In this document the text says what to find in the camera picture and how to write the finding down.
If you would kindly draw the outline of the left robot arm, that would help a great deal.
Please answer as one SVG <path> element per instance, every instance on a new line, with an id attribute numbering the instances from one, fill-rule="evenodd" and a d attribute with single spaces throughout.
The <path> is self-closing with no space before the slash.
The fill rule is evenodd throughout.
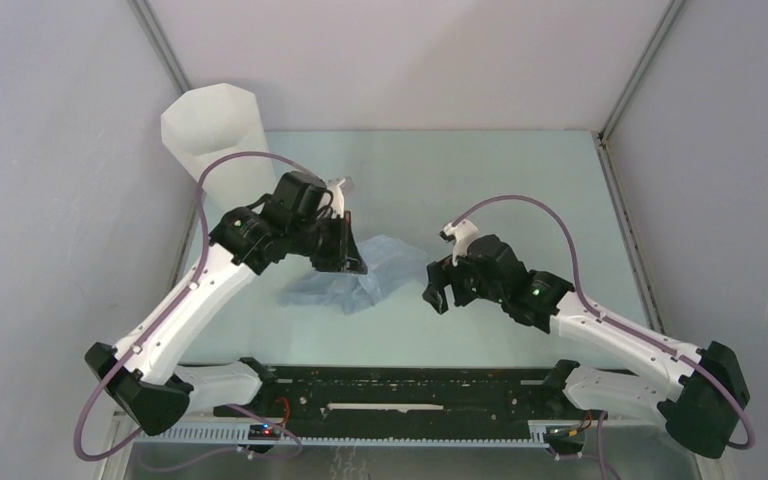
<path id="1" fill-rule="evenodd" d="M 264 416 L 275 388 L 253 359 L 219 366 L 184 366 L 190 344 L 243 288 L 288 256 L 318 272 L 364 274 L 341 177 L 323 181 L 300 171 L 283 174 L 272 193 L 227 211 L 202 244 L 198 261 L 155 310 L 113 345 L 94 344 L 85 361 L 105 390 L 148 436 L 186 414 L 228 404 Z"/>

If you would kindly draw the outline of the white translucent trash bin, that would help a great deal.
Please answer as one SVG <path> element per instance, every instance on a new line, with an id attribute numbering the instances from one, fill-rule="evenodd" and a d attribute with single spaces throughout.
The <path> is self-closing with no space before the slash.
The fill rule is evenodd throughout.
<path id="1" fill-rule="evenodd" d="M 160 116 L 163 145 L 194 178 L 232 153 L 269 150 L 254 93 L 221 83 L 181 95 Z M 208 175 L 203 189 L 222 211 L 253 203 L 276 185 L 272 161 L 232 159 Z"/>

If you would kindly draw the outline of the blue plastic trash bag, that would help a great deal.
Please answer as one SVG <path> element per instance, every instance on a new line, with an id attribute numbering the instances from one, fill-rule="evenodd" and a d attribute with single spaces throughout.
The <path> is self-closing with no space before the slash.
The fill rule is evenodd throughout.
<path id="1" fill-rule="evenodd" d="M 426 281 L 429 255 L 400 239 L 377 235 L 358 244 L 365 274 L 310 271 L 279 295 L 283 306 L 336 305 L 346 315 L 372 308 L 412 282 Z"/>

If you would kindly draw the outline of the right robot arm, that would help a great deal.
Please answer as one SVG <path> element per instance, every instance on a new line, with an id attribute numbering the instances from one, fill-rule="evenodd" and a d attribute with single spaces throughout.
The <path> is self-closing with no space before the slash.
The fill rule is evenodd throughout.
<path id="1" fill-rule="evenodd" d="M 541 392 L 545 411 L 566 418 L 582 410 L 614 410 L 646 419 L 691 452 L 720 458 L 732 447 L 739 411 L 750 393 L 736 353 L 713 341 L 706 348 L 654 334 L 624 318 L 600 313 L 566 279 L 530 270 L 495 235 L 426 267 L 423 299 L 439 314 L 475 300 L 498 305 L 514 322 L 591 345 L 622 364 L 624 373 L 564 363 L 565 378 Z"/>

